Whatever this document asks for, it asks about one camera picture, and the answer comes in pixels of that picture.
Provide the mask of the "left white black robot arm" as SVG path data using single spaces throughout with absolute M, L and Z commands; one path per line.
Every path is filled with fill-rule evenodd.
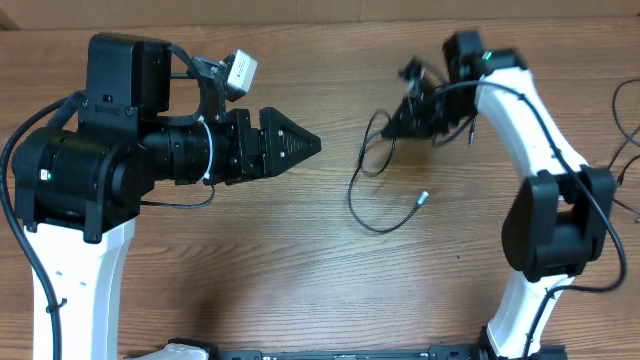
M 272 107 L 234 102 L 257 63 L 159 39 L 95 34 L 86 86 L 43 108 L 1 154 L 1 204 L 33 274 L 33 355 L 114 359 L 122 274 L 136 220 L 160 181 L 234 185 L 278 176 L 320 138 Z

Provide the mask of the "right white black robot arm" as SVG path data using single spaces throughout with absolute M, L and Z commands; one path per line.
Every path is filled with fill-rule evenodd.
M 511 157 L 520 188 L 503 222 L 501 243 L 511 272 L 500 305 L 473 345 L 439 345 L 434 359 L 563 359 L 541 335 L 562 294 L 615 236 L 609 216 L 616 191 L 605 168 L 593 167 L 564 137 L 541 100 L 534 77 L 514 49 L 489 50 L 475 31 L 442 47 L 440 73 L 412 59 L 400 76 L 408 92 L 383 128 L 389 139 L 434 145 L 485 117 Z

